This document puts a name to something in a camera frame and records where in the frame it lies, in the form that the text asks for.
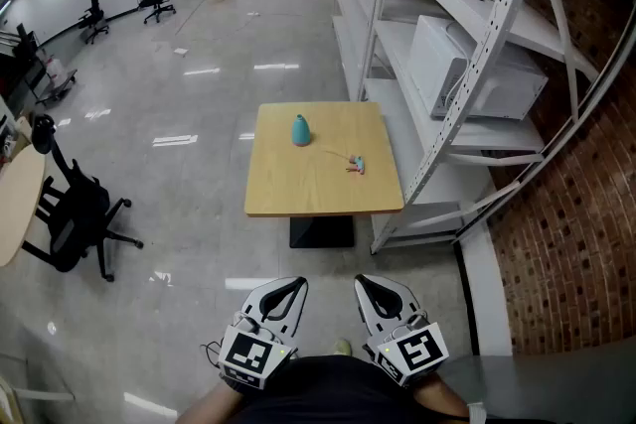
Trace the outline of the black table base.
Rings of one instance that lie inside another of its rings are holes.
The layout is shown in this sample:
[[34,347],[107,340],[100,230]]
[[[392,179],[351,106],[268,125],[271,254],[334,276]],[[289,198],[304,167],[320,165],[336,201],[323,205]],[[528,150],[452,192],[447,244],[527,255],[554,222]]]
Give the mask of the black table base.
[[355,246],[351,215],[292,217],[290,248],[350,248]]

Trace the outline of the white metal frame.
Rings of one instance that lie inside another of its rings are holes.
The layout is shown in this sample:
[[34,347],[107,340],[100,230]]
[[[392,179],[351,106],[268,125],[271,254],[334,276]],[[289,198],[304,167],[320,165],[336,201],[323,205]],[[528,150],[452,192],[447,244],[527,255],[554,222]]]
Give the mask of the white metal frame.
[[25,424],[21,400],[71,402],[75,401],[76,397],[71,392],[17,388],[0,376],[0,424]]

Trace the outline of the cardboard box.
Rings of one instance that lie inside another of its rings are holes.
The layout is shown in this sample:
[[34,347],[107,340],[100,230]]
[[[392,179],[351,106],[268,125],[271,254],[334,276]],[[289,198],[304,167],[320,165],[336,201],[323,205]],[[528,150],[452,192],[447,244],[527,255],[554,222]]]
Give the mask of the cardboard box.
[[32,143],[32,127],[29,120],[25,116],[21,116],[15,121],[16,130],[18,133],[17,145],[20,149],[30,145]]

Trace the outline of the person's right forearm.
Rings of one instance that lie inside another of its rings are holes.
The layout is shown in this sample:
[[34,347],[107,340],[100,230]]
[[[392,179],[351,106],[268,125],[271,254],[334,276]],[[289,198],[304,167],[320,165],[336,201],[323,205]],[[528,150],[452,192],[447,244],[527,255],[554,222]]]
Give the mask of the person's right forearm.
[[418,404],[441,416],[443,422],[469,420],[467,403],[436,372],[421,378],[410,391]]

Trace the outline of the flat platform cart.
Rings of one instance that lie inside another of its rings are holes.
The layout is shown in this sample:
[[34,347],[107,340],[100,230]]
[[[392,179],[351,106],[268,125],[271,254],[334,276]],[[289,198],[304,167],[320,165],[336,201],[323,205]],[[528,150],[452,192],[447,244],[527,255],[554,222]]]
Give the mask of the flat platform cart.
[[77,82],[76,73],[77,69],[69,71],[67,77],[58,85],[55,85],[55,83],[51,81],[37,97],[36,103],[46,105],[50,101],[63,99],[69,93],[71,87]]

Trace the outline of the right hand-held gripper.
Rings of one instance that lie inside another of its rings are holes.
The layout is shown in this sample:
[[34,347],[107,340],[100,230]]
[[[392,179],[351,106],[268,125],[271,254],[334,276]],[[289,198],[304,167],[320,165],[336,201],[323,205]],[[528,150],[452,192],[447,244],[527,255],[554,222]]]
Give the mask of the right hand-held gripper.
[[[430,323],[424,311],[417,311],[419,303],[408,287],[383,276],[358,274],[354,291],[371,335],[364,350],[398,386],[419,381],[449,358],[439,325]],[[385,331],[393,319],[402,317],[407,319]]]

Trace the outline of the person's left forearm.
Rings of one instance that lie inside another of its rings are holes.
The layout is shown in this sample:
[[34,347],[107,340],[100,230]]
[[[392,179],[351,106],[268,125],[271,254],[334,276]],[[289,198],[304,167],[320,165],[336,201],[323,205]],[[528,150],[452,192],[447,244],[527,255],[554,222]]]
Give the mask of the person's left forearm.
[[239,410],[243,399],[240,392],[220,381],[180,415],[175,424],[225,424]]

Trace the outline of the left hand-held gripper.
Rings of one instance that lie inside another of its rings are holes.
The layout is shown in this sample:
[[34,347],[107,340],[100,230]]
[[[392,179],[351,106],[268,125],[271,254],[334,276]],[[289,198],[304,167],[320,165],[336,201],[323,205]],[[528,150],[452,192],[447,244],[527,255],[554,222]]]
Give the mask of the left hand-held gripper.
[[280,332],[293,338],[308,290],[308,281],[296,276],[274,279],[250,292],[242,312],[235,313],[221,342],[219,365],[225,380],[263,390],[287,363],[297,358],[295,343],[285,343],[284,336],[257,321],[279,321]]

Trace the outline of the cluttered storage shelf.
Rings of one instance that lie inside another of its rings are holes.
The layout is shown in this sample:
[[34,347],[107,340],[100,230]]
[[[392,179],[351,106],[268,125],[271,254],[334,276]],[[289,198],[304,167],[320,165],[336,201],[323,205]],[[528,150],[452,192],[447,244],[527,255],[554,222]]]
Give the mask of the cluttered storage shelf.
[[17,141],[15,118],[0,96],[0,169],[11,161]]

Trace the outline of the white microwave oven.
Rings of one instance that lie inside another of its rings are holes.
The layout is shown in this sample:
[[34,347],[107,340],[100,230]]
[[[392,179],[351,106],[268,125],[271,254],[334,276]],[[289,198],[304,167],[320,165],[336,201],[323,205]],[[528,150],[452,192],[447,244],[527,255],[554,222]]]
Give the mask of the white microwave oven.
[[[446,115],[475,48],[475,40],[457,22],[418,18],[407,69],[431,115]],[[522,120],[547,82],[548,77],[528,53],[506,45],[470,115]]]

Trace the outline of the round wooden table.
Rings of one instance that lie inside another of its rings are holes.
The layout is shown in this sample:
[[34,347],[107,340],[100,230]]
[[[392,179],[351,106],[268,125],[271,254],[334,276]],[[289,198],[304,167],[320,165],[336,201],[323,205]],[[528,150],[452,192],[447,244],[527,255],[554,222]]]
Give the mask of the round wooden table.
[[21,249],[45,179],[46,157],[25,147],[0,174],[0,267]]

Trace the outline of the person's black shirt torso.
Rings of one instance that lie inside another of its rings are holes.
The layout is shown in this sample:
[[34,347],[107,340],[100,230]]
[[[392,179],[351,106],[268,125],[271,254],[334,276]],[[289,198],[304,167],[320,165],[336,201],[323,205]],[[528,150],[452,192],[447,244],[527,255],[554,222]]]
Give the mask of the person's black shirt torso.
[[343,355],[301,358],[250,395],[230,424],[459,424],[468,409],[435,410],[380,368]]

